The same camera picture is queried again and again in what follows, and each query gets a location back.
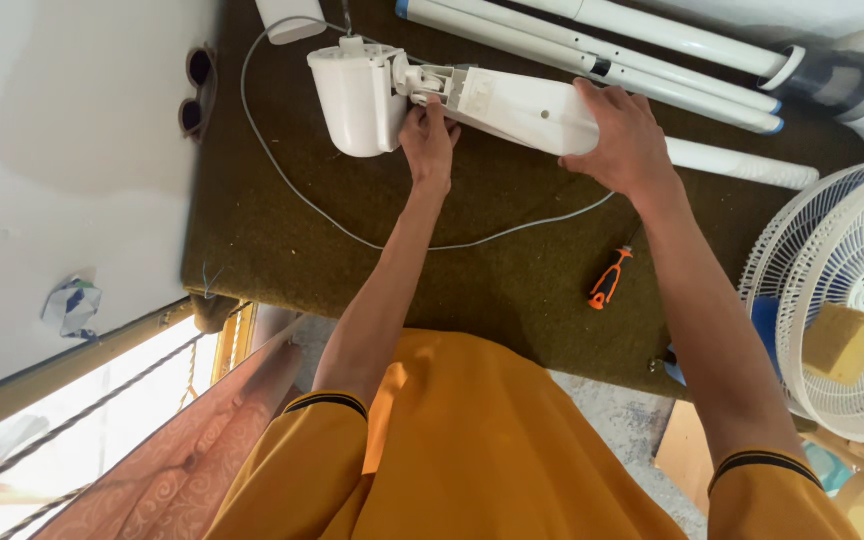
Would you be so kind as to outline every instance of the power cord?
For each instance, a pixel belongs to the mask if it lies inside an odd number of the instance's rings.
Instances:
[[[288,187],[294,191],[295,195],[297,195],[299,199],[301,199],[303,202],[305,202],[306,205],[312,207],[312,210],[321,214],[325,219],[330,221],[332,223],[332,225],[336,226],[339,229],[339,231],[342,231],[343,233],[345,233],[346,235],[351,237],[353,240],[361,242],[361,243],[365,244],[366,246],[368,246],[369,248],[376,249],[376,250],[382,250],[382,249],[384,249],[383,246],[377,246],[376,244],[374,244],[368,240],[360,238],[359,236],[357,236],[357,235],[353,234],[351,231],[349,231],[347,228],[340,225],[338,221],[336,221],[335,219],[332,218],[332,216],[328,215],[324,210],[322,210],[317,205],[315,205],[314,202],[308,200],[306,195],[303,195],[301,191],[296,189],[296,187],[294,186],[292,181],[289,179],[289,177],[285,175],[285,171],[282,170],[282,166],[279,165],[279,162],[276,160],[276,157],[274,155],[272,155],[272,150],[270,150],[269,145],[266,144],[265,139],[262,137],[262,133],[258,130],[258,126],[256,125],[256,120],[253,119],[252,112],[249,110],[249,102],[248,102],[248,100],[246,100],[246,73],[249,70],[249,62],[252,60],[253,53],[256,52],[256,49],[258,48],[258,44],[262,43],[262,41],[265,39],[265,37],[268,36],[272,30],[275,30],[277,27],[279,27],[279,25],[281,25],[284,22],[288,22],[290,20],[297,20],[297,19],[310,20],[313,22],[317,22],[318,24],[323,24],[323,25],[327,26],[328,28],[331,28],[333,30],[337,30],[339,32],[346,33],[347,35],[352,31],[352,28],[343,28],[341,26],[331,24],[331,23],[326,22],[326,21],[321,20],[321,19],[317,19],[317,18],[313,18],[313,17],[306,17],[306,16],[302,16],[302,15],[283,18],[283,19],[279,20],[278,22],[272,24],[269,28],[266,28],[265,31],[263,31],[258,36],[258,38],[255,40],[255,43],[252,43],[251,48],[248,49],[248,54],[246,55],[245,63],[242,65],[242,81],[240,84],[240,88],[241,88],[241,92],[242,92],[242,108],[246,112],[246,118],[248,118],[248,125],[250,125],[252,128],[252,131],[255,132],[255,136],[258,138],[259,143],[262,145],[262,148],[265,150],[265,154],[266,154],[266,156],[269,157],[271,164],[273,166],[275,166],[275,170],[278,171],[279,176],[282,177],[282,180],[285,181],[285,184],[288,185]],[[362,35],[362,40],[366,43],[375,43],[378,45],[382,44],[382,43],[379,43],[378,41],[376,41],[374,39],[366,37],[365,35]],[[427,62],[427,61],[420,59],[420,58],[416,58],[412,55],[409,56],[409,60],[415,62],[416,64],[420,64],[420,65],[430,64],[430,62]],[[429,248],[429,251],[445,251],[445,250],[456,250],[456,249],[461,249],[461,248],[471,248],[474,246],[484,244],[484,243],[489,242],[491,240],[505,237],[506,235],[510,235],[511,233],[515,233],[516,231],[528,229],[529,227],[536,227],[538,225],[545,225],[546,223],[555,223],[557,221],[565,221],[565,220],[573,218],[577,215],[583,215],[586,212],[588,212],[588,211],[590,211],[596,207],[601,206],[606,201],[611,199],[612,196],[615,194],[616,194],[615,192],[609,192],[605,197],[600,199],[598,202],[594,202],[593,204],[590,204],[590,205],[582,208],[581,210],[574,211],[570,214],[561,215],[558,217],[550,217],[548,219],[539,219],[538,221],[526,223],[525,225],[519,225],[518,227],[512,227],[512,228],[509,228],[507,230],[503,230],[503,231],[499,232],[498,234],[493,234],[492,236],[489,236],[487,238],[483,238],[481,240],[471,242],[468,244],[457,244],[454,246],[439,246],[439,247],[435,247],[435,248]]]

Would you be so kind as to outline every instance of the person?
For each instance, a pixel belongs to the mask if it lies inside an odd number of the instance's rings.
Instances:
[[[625,195],[641,216],[716,464],[708,537],[857,538],[805,460],[648,100],[574,85],[601,139],[558,163]],[[335,327],[312,393],[270,424],[208,540],[685,538],[545,369],[471,335],[403,329],[460,134],[434,98],[409,112],[399,135],[413,179],[405,209]]]

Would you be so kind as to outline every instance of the pink patterned cloth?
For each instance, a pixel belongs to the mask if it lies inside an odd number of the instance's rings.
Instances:
[[[277,382],[270,366],[263,364],[278,360],[272,353],[283,341],[272,339],[256,350],[32,538],[195,540],[205,536],[279,405],[269,402],[270,389]]]

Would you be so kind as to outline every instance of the screwdriver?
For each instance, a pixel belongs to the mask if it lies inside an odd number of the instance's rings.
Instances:
[[[632,240],[636,237],[636,233],[638,233],[641,228],[642,221],[639,221],[638,227],[636,227],[631,233],[626,245],[612,253],[611,258],[608,260],[608,267],[606,268],[605,273],[599,277],[599,281],[595,283],[592,292],[588,293],[588,304],[594,309],[603,310],[605,309],[606,304],[612,301],[613,295],[616,294],[616,287],[618,287],[619,278],[622,277],[622,266],[628,260],[633,259]]]

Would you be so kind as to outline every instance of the shirt sleeve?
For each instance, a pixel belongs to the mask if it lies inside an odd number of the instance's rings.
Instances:
[[[318,538],[362,477],[368,411],[340,392],[285,407],[239,471],[207,540]]]
[[[810,466],[785,452],[733,454],[708,491],[709,540],[859,540]]]

